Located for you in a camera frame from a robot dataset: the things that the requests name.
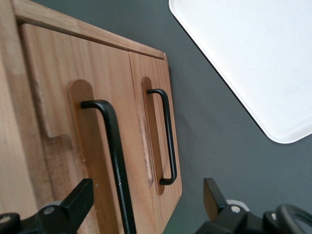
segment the metal screw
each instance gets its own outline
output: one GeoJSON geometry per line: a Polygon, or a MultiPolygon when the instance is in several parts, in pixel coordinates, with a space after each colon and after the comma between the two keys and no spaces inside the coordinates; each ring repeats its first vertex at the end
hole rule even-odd
{"type": "Polygon", "coordinates": [[[240,212],[240,208],[238,206],[231,206],[231,210],[234,213],[239,213],[240,212]]]}
{"type": "Polygon", "coordinates": [[[0,219],[0,223],[5,223],[7,221],[10,221],[11,220],[11,217],[8,215],[8,216],[4,216],[0,219]]]}
{"type": "Polygon", "coordinates": [[[49,215],[50,213],[52,213],[54,211],[54,207],[53,206],[49,206],[47,209],[45,209],[44,211],[43,211],[43,213],[45,214],[45,215],[49,215]]]}
{"type": "Polygon", "coordinates": [[[273,220],[277,220],[277,217],[276,217],[276,214],[275,214],[275,213],[272,213],[272,214],[271,214],[271,217],[272,217],[273,220]]]}

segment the door handle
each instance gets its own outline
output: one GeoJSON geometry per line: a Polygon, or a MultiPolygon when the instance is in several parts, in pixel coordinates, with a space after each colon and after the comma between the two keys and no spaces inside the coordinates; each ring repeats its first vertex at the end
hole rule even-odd
{"type": "Polygon", "coordinates": [[[176,155],[175,155],[175,147],[174,147],[174,138],[173,138],[173,133],[172,133],[168,95],[162,89],[149,89],[149,90],[147,90],[147,93],[148,94],[159,94],[161,96],[162,107],[163,107],[164,118],[165,118],[166,137],[167,137],[168,152],[169,152],[171,178],[162,178],[160,180],[159,184],[160,185],[171,185],[176,180],[177,170],[176,170],[176,155]]]}
{"type": "Polygon", "coordinates": [[[104,100],[83,101],[80,103],[80,106],[82,109],[96,108],[103,116],[114,170],[123,228],[125,234],[136,234],[136,224],[133,215],[119,127],[114,108],[109,102],[104,100]]]}

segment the white tray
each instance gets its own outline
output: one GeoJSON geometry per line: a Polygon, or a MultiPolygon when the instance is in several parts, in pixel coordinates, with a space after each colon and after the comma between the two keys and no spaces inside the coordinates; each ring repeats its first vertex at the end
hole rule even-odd
{"type": "Polygon", "coordinates": [[[169,5],[270,139],[291,143],[312,133],[312,1],[169,5]]]}

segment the cabinet drawer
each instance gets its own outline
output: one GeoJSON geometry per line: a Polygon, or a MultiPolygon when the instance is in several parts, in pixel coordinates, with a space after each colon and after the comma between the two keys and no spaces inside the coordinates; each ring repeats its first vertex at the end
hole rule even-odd
{"type": "Polygon", "coordinates": [[[146,160],[151,161],[152,172],[154,173],[154,181],[151,190],[155,209],[158,210],[156,219],[158,223],[166,224],[182,193],[168,63],[166,59],[162,60],[131,52],[130,60],[141,131],[146,132],[148,136],[146,139],[143,139],[143,141],[147,140],[148,144],[151,145],[150,148],[145,147],[145,155],[147,158],[146,160]],[[159,178],[157,178],[158,176],[156,175],[156,173],[159,173],[161,178],[171,177],[170,157],[162,98],[156,94],[148,94],[153,95],[152,100],[154,100],[154,108],[147,107],[147,105],[153,105],[152,103],[147,103],[147,100],[144,98],[144,96],[146,96],[147,87],[151,89],[161,89],[168,96],[177,169],[176,180],[171,185],[160,185],[159,178]],[[153,117],[148,120],[149,114],[155,116],[155,118],[153,117]]]}
{"type": "Polygon", "coordinates": [[[91,84],[95,99],[106,100],[115,109],[137,232],[155,233],[128,52],[29,24],[22,25],[21,32],[55,198],[63,199],[80,179],[92,174],[100,232],[122,231],[101,116],[98,127],[105,154],[97,162],[101,172],[95,175],[91,171],[96,168],[89,168],[92,163],[88,160],[94,158],[83,155],[76,139],[68,87],[82,79],[91,84]]]}
{"type": "Polygon", "coordinates": [[[91,177],[95,205],[79,233],[124,232],[105,125],[96,110],[77,118],[76,110],[87,111],[73,101],[79,83],[88,97],[106,100],[115,110],[137,233],[162,233],[182,191],[164,53],[28,0],[0,1],[0,28],[0,98],[10,105],[0,106],[8,113],[0,118],[8,125],[0,127],[1,152],[12,155],[1,155],[7,168],[0,176],[19,172],[12,186],[1,186],[1,197],[14,204],[0,206],[0,213],[14,211],[25,219],[91,177]],[[142,89],[143,78],[169,97],[176,162],[170,185],[160,185],[173,171],[162,102],[142,89]],[[27,199],[20,202],[22,190],[27,199]]]}
{"type": "MultiPolygon", "coordinates": [[[[92,86],[95,99],[104,99],[115,109],[137,233],[162,233],[181,196],[181,180],[178,170],[177,180],[172,185],[159,186],[158,178],[150,170],[150,167],[155,167],[154,160],[147,163],[146,147],[143,145],[144,142],[151,144],[148,141],[150,129],[147,129],[147,134],[143,133],[146,130],[146,113],[140,108],[143,96],[138,95],[135,87],[141,81],[138,77],[150,77],[155,86],[169,94],[172,112],[167,62],[29,24],[22,25],[20,31],[55,199],[63,199],[80,179],[91,177],[95,184],[95,209],[90,219],[97,217],[101,233],[108,230],[111,233],[123,232],[101,116],[98,115],[97,121],[104,158],[84,155],[85,150],[77,140],[77,123],[73,121],[68,87],[71,82],[82,79],[92,86]],[[142,71],[146,65],[150,69],[142,71]]],[[[160,154],[153,157],[159,157],[163,162],[159,168],[163,176],[170,177],[163,112],[159,99],[155,100],[160,154]]],[[[176,136],[174,141],[177,152],[176,136]]]]}

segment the wooden panel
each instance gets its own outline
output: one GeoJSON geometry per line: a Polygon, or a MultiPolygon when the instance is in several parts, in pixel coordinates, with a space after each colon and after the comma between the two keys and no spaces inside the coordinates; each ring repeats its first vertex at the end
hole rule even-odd
{"type": "Polygon", "coordinates": [[[37,212],[36,197],[7,78],[0,55],[0,214],[18,212],[26,218],[37,212]]]}
{"type": "MultiPolygon", "coordinates": [[[[129,53],[29,24],[22,25],[21,31],[24,37],[25,52],[29,59],[31,84],[35,90],[34,98],[44,125],[44,131],[49,137],[66,135],[72,144],[72,156],[68,157],[66,161],[70,176],[73,174],[70,179],[71,182],[70,184],[63,183],[60,179],[61,175],[56,176],[59,178],[56,182],[60,183],[60,187],[66,189],[66,187],[76,185],[76,180],[83,176],[79,165],[83,166],[84,163],[79,156],[82,152],[78,146],[67,88],[72,81],[84,79],[92,85],[95,99],[104,99],[110,102],[116,111],[137,233],[156,233],[154,207],[144,161],[142,140],[137,137],[140,136],[141,132],[129,53]]],[[[119,232],[122,233],[105,125],[100,120],[102,118],[99,113],[97,116],[105,162],[113,190],[118,228],[119,232]]],[[[46,147],[49,147],[51,151],[57,149],[56,145],[46,145],[46,147]]],[[[54,170],[50,170],[49,173],[53,175],[54,170]]]]}
{"type": "Polygon", "coordinates": [[[12,0],[12,3],[15,15],[20,22],[31,23],[119,49],[164,59],[164,53],[160,50],[110,33],[34,2],[28,0],[12,0]]]}
{"type": "MultiPolygon", "coordinates": [[[[130,53],[130,59],[139,115],[146,116],[143,98],[144,94],[141,85],[142,79],[144,77],[148,77],[151,80],[153,89],[163,89],[167,93],[169,98],[172,129],[174,133],[176,165],[178,172],[177,179],[172,185],[165,186],[164,193],[162,195],[157,194],[156,185],[151,187],[154,206],[155,209],[157,208],[156,217],[158,227],[161,227],[158,230],[158,233],[162,233],[182,193],[168,63],[167,60],[151,58],[136,53],[130,53]]],[[[155,96],[154,104],[163,174],[165,178],[170,178],[170,163],[161,98],[155,96]]]]}
{"type": "Polygon", "coordinates": [[[144,107],[145,114],[147,119],[147,136],[149,139],[149,144],[151,145],[152,150],[149,151],[151,154],[150,157],[153,162],[154,172],[155,172],[155,185],[157,188],[158,195],[162,195],[165,190],[164,185],[160,185],[159,182],[162,178],[164,178],[164,173],[162,171],[162,163],[161,163],[161,153],[159,147],[159,138],[158,138],[158,130],[157,130],[157,122],[155,115],[155,106],[154,106],[154,98],[153,95],[147,94],[147,90],[152,89],[151,79],[148,77],[142,78],[142,94],[144,99],[144,107]]]}
{"type": "Polygon", "coordinates": [[[80,160],[86,168],[86,177],[93,179],[94,206],[99,229],[105,233],[117,233],[118,223],[114,208],[114,198],[106,167],[101,133],[95,109],[83,110],[82,101],[94,100],[92,86],[83,79],[69,85],[69,98],[75,122],[80,160]]]}
{"type": "MultiPolygon", "coordinates": [[[[37,207],[39,208],[47,202],[53,201],[54,196],[51,191],[39,126],[36,121],[36,112],[10,0],[0,0],[0,31],[0,52],[1,56],[5,58],[3,59],[2,69],[7,75],[7,84],[12,99],[11,104],[22,142],[23,155],[21,157],[27,162],[37,207]]],[[[14,164],[10,166],[11,170],[15,171],[14,164]]],[[[21,218],[31,215],[29,210],[24,210],[24,206],[20,206],[14,212],[19,212],[21,218]]]]}

